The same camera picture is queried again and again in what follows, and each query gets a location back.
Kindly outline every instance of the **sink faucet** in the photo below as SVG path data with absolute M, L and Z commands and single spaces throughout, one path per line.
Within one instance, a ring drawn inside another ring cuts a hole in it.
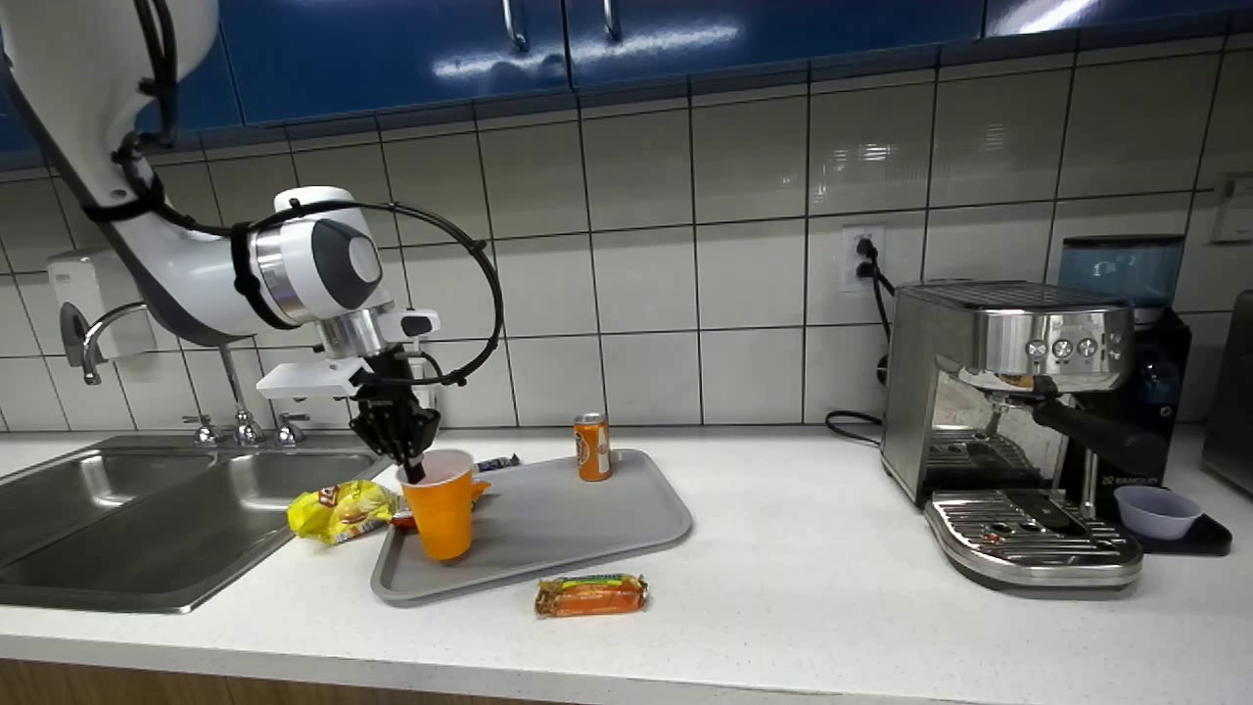
M 235 375 L 235 357 L 227 344 L 218 344 L 218 361 L 223 361 L 223 371 L 227 371 L 227 389 L 229 389 L 229 400 L 235 400 L 235 438 L 242 447 L 254 447 L 259 441 L 259 422 L 252 421 L 245 405 L 242 405 L 242 393 L 239 393 L 239 375 Z
M 85 384 L 102 384 L 102 371 L 96 371 L 96 363 L 105 363 L 102 333 L 132 311 L 143 311 L 143 303 L 126 303 L 85 327 L 79 307 L 69 307 L 69 303 L 64 307 L 64 315 L 58 315 L 64 317 L 64 344 L 68 344 L 69 363 L 81 367 Z

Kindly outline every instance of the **power cord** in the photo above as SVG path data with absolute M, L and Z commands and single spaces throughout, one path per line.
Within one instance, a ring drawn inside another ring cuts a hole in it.
M 856 238 L 856 257 L 861 257 L 861 261 L 856 261 L 856 277 L 865 277 L 868 289 L 872 289 L 872 311 L 878 311 L 878 323 L 879 323 L 886 344 L 887 344 L 887 341 L 891 341 L 891 323 L 887 323 L 886 295 L 896 298 L 896 287 L 891 287 L 891 277 L 879 269 L 872 238 Z M 887 357 L 878 357 L 872 380 L 878 380 L 878 384 L 887 380 Z M 886 421 L 865 415 L 865 413 L 852 413 L 852 408 L 832 408 L 832 413 L 825 415 L 825 431 L 831 431 L 831 436 L 856 438 L 856 441 L 872 441 L 872 447 L 879 447 L 879 428 L 886 428 Z

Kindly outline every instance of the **kitchen counter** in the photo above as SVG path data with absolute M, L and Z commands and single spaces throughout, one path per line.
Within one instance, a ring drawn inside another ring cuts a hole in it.
M 5 438 L 0 469 L 81 438 Z M 562 436 L 442 438 L 479 458 L 566 456 Z M 1253 703 L 1253 507 L 1176 441 L 1165 483 L 1233 554 L 1148 555 L 1118 596 L 1035 599 L 959 575 L 878 451 L 825 431 L 624 436 L 697 516 L 667 554 L 609 562 L 654 603 L 535 620 L 535 582 L 386 607 L 385 538 L 295 539 L 190 616 L 0 607 L 0 658 L 535 703 Z

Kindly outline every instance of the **white tile wall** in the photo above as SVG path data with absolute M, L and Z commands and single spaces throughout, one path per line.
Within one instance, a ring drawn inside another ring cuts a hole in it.
M 879 413 L 886 338 L 852 277 L 868 236 L 891 283 L 1053 277 L 1078 236 L 1185 236 L 1180 311 L 1198 333 L 1201 415 L 1253 248 L 1210 248 L 1215 193 L 1253 173 L 1253 56 L 1221 45 L 1039 56 L 750 94 L 535 118 L 287 136 L 162 159 L 197 221 L 252 221 L 278 188 L 331 180 L 449 214 L 504 283 L 507 338 L 437 396 L 447 428 L 822 422 Z M 488 333 L 475 261 L 423 222 L 372 221 L 386 295 L 442 315 L 447 367 Z M 162 338 L 85 389 L 58 353 L 44 257 L 102 248 L 45 173 L 0 178 L 0 415 L 9 431 L 152 431 L 229 415 L 211 347 Z M 235 344 L 252 384 L 321 328 Z M 312 413 L 346 428 L 340 405 Z

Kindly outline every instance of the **stainless steel sink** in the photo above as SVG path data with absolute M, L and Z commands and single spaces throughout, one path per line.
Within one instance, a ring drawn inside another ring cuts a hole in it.
M 0 603 L 190 611 L 291 539 L 295 492 L 377 469 L 356 441 L 126 438 L 44 462 L 0 483 Z

